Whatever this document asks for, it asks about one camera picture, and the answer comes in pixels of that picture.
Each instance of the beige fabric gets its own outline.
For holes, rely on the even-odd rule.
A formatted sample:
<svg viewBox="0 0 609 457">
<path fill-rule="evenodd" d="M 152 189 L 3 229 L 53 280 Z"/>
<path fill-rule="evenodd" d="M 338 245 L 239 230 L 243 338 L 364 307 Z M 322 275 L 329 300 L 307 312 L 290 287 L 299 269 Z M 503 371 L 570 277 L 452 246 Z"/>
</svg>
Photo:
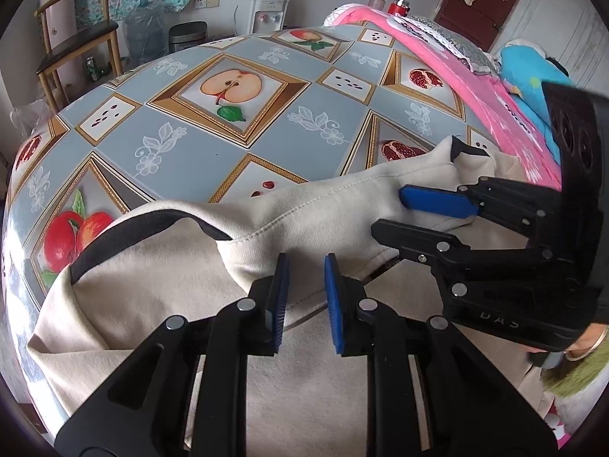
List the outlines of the beige fabric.
<svg viewBox="0 0 609 457">
<path fill-rule="evenodd" d="M 290 259 L 284 343 L 273 359 L 252 358 L 248 379 L 251 455 L 363 455 L 365 359 L 334 354 L 325 305 L 324 256 L 337 254 L 343 274 L 367 277 L 396 255 L 370 236 L 387 218 L 455 233 L 473 247 L 522 247 L 520 236 L 480 219 L 468 225 L 409 211 L 398 200 L 404 184 L 455 190 L 482 175 L 524 180 L 517 159 L 460 155 L 451 140 L 431 153 L 365 172 L 303 184 L 233 203 L 158 201 L 115 222 L 162 208 L 196 215 L 232 241 L 214 242 L 191 219 L 128 248 L 70 285 L 60 273 L 40 313 L 29 351 L 69 414 L 167 316 L 212 316 L 269 275 L 279 252 Z M 367 286 L 398 313 L 426 319 L 441 311 L 425 266 L 401 262 Z M 474 343 L 519 386 L 529 369 L 511 342 L 468 331 Z M 529 397 L 535 403 L 541 387 Z"/>
</svg>

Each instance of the pink blanket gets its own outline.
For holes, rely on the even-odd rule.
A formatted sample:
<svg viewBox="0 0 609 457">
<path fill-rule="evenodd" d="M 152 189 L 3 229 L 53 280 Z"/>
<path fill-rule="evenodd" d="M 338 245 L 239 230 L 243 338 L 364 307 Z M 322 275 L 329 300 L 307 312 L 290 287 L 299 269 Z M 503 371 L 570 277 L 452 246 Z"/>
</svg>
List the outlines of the pink blanket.
<svg viewBox="0 0 609 457">
<path fill-rule="evenodd" d="M 533 184 L 560 190 L 560 168 L 546 147 L 543 136 L 497 78 L 474 75 L 455 56 L 441 49 L 432 39 L 424 41 L 405 21 L 364 5 L 345 5 L 335 10 L 326 26 L 370 21 L 394 36 L 438 73 L 494 136 L 500 149 L 517 156 Z"/>
</svg>

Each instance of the green fuzzy fabric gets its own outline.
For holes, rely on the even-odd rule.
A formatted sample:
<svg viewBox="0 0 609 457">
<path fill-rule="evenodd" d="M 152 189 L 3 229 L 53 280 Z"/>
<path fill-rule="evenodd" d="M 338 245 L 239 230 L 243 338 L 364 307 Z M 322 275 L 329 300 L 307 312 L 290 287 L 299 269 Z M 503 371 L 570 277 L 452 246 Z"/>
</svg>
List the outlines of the green fuzzy fabric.
<svg viewBox="0 0 609 457">
<path fill-rule="evenodd" d="M 609 363 L 609 336 L 596 350 L 581 361 L 562 361 L 558 368 L 541 374 L 543 386 L 561 398 L 575 395 L 586 388 Z"/>
</svg>

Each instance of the black trash can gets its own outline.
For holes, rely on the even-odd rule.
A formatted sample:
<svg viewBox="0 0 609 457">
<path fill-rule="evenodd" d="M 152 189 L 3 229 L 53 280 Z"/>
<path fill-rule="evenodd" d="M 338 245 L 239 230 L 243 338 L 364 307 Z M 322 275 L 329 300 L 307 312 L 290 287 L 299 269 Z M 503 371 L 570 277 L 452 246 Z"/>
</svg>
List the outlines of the black trash can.
<svg viewBox="0 0 609 457">
<path fill-rule="evenodd" d="M 207 41 L 207 22 L 185 22 L 169 30 L 169 52 L 192 48 Z"/>
</svg>

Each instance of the wooden chair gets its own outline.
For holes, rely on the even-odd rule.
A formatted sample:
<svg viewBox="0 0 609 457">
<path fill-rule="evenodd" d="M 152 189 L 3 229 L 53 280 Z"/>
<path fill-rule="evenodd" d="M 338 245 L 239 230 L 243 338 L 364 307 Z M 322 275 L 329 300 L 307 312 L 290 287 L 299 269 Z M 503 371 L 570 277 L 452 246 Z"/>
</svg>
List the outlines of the wooden chair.
<svg viewBox="0 0 609 457">
<path fill-rule="evenodd" d="M 51 91 L 49 80 L 47 75 L 52 74 L 55 81 L 56 87 L 59 90 L 60 96 L 65 101 L 65 105 L 68 105 L 69 100 L 66 95 L 66 91 L 63 85 L 59 81 L 59 74 L 57 69 L 64 63 L 69 62 L 76 56 L 79 56 L 91 48 L 95 48 L 98 44 L 104 41 L 108 42 L 108 50 L 112 58 L 112 71 L 117 75 L 123 74 L 123 67 L 121 65 L 121 55 L 118 49 L 118 38 L 116 36 L 116 30 L 118 24 L 115 21 L 110 20 L 110 10 L 108 8 L 108 0 L 103 0 L 103 12 L 104 19 L 93 26 L 87 27 L 81 30 L 71 38 L 66 39 L 55 48 L 51 48 L 51 41 L 49 40 L 49 27 L 46 21 L 45 10 L 61 0 L 49 0 L 39 9 L 34 12 L 34 17 L 40 16 L 42 19 L 43 37 L 45 41 L 46 56 L 43 58 L 36 74 L 40 78 L 42 88 L 45 90 L 46 98 L 49 102 L 49 106 L 54 113 L 59 111 L 57 108 L 57 102 Z"/>
</svg>

